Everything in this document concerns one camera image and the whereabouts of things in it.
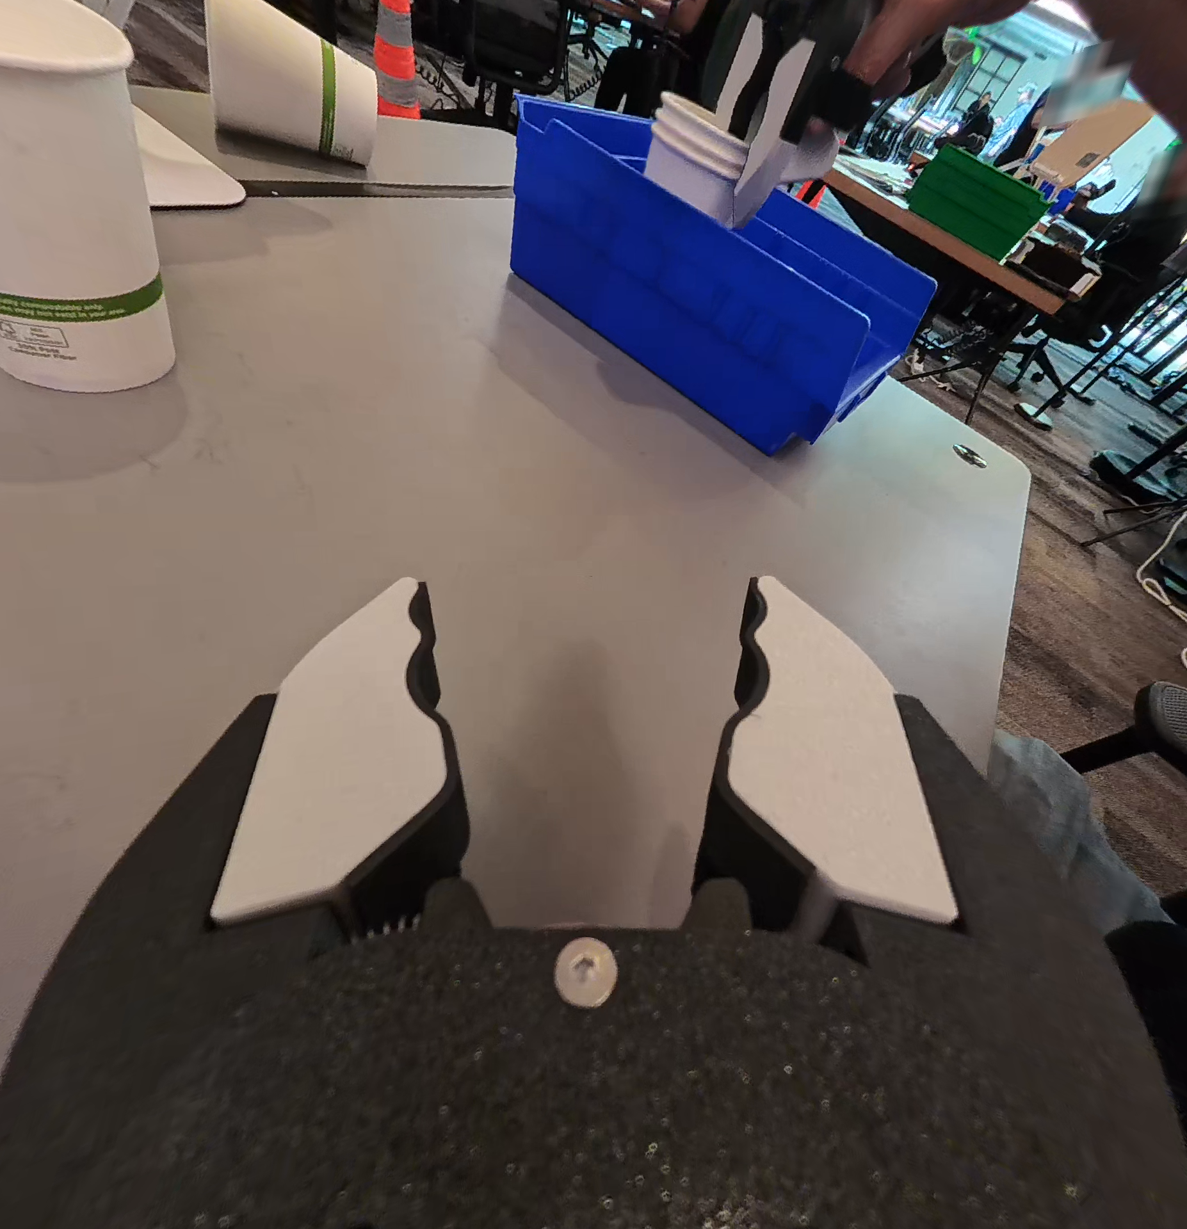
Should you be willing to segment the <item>white adjustable stand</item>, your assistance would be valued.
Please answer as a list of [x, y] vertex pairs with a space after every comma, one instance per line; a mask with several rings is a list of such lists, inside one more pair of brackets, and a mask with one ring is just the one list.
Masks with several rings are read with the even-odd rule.
[[247, 192], [240, 182], [152, 115], [133, 106], [133, 120], [144, 187], [152, 210], [226, 208], [245, 199]]

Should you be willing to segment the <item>person's right hand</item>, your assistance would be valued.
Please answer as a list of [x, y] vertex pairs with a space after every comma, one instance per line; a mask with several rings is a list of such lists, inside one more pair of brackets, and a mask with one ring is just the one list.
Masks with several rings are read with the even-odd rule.
[[1013, 11], [1011, 1], [883, 1], [842, 61], [842, 68], [871, 85], [872, 97], [899, 96], [909, 66], [948, 25], [993, 22]]

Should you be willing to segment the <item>person's right forearm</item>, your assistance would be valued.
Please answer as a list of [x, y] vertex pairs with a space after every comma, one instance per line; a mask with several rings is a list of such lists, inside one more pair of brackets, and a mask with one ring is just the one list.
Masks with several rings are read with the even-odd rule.
[[1137, 89], [1180, 134], [1162, 192], [1187, 199], [1187, 1], [1079, 1], [1078, 8], [1130, 61]]

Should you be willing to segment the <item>black office chair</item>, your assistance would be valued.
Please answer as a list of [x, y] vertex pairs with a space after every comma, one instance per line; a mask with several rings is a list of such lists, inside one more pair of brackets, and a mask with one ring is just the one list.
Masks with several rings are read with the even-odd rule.
[[567, 62], [570, 1], [460, 1], [463, 66], [475, 80], [549, 96]]

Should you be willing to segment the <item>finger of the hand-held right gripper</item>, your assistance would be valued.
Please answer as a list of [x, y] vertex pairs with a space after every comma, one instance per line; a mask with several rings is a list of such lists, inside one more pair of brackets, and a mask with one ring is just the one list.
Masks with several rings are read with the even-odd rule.
[[725, 13], [714, 36], [714, 119], [723, 131], [751, 131], [767, 96], [769, 36], [760, 13]]
[[807, 94], [820, 68], [818, 45], [800, 38], [781, 54], [763, 96], [763, 111], [730, 205], [730, 227], [742, 229], [784, 183], [821, 176], [834, 162], [839, 133], [811, 115]]

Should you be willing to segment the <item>orange traffic cone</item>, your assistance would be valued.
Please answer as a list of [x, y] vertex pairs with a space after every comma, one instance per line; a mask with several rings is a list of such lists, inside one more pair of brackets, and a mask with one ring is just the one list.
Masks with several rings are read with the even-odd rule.
[[410, 1], [375, 1], [374, 71], [377, 113], [417, 120], [416, 48]]

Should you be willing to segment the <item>stack of white paper cups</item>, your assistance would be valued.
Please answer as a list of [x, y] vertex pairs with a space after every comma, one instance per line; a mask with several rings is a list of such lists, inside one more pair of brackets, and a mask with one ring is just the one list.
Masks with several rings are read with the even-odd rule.
[[702, 104], [663, 90], [649, 127], [644, 176], [732, 227], [748, 143]]

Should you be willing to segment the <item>green box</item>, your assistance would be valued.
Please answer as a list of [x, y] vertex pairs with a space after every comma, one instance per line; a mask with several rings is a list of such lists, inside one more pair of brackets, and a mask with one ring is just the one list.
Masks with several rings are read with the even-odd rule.
[[1032, 185], [943, 145], [906, 194], [913, 215], [995, 261], [1004, 261], [1046, 213], [1046, 198]]

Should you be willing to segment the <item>blue plastic bin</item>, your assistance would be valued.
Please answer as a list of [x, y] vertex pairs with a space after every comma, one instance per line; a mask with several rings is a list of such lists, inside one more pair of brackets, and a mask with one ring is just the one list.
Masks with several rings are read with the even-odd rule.
[[774, 189], [734, 231], [644, 175], [649, 122], [518, 96], [511, 271], [756, 450], [883, 382], [937, 282]]

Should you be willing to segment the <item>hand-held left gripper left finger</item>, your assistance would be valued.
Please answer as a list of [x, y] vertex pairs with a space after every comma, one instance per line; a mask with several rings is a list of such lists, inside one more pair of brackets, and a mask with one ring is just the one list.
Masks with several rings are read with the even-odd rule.
[[416, 924], [470, 835], [439, 701], [428, 586], [405, 575], [279, 684], [210, 921], [326, 907], [349, 935]]

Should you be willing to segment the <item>brown wooden table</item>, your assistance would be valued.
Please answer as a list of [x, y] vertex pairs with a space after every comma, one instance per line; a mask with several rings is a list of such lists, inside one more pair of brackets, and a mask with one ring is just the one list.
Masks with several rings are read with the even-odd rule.
[[1037, 315], [1058, 313], [1079, 294], [1034, 278], [1022, 266], [992, 259], [928, 219], [911, 213], [906, 201], [876, 191], [867, 180], [855, 175], [844, 157], [835, 161], [823, 180], [830, 196], [839, 199], [869, 238], [935, 278], [934, 308], [953, 289], [967, 285], [1002, 296], [1004, 305], [997, 317], [997, 327], [972, 338], [960, 350], [958, 359], [948, 361], [937, 370], [906, 377], [906, 382], [914, 382], [923, 377], [934, 378], [958, 370], [976, 370], [976, 387], [964, 417], [965, 422], [971, 422], [981, 392], [1022, 327]]

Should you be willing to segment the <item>white paper cup green band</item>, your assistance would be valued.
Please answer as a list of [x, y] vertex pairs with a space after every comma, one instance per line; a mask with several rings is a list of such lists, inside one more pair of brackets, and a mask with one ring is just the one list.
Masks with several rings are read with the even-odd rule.
[[219, 129], [370, 162], [377, 124], [372, 68], [266, 1], [205, 1], [203, 13]]
[[0, 368], [142, 387], [175, 361], [124, 32], [79, 1], [0, 1]]

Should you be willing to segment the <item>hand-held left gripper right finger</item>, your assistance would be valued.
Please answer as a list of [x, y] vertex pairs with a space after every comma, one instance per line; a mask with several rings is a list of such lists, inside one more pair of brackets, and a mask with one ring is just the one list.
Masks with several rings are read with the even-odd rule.
[[756, 930], [853, 940], [855, 907], [941, 928], [960, 909], [897, 693], [774, 575], [748, 580], [693, 889], [737, 882]]

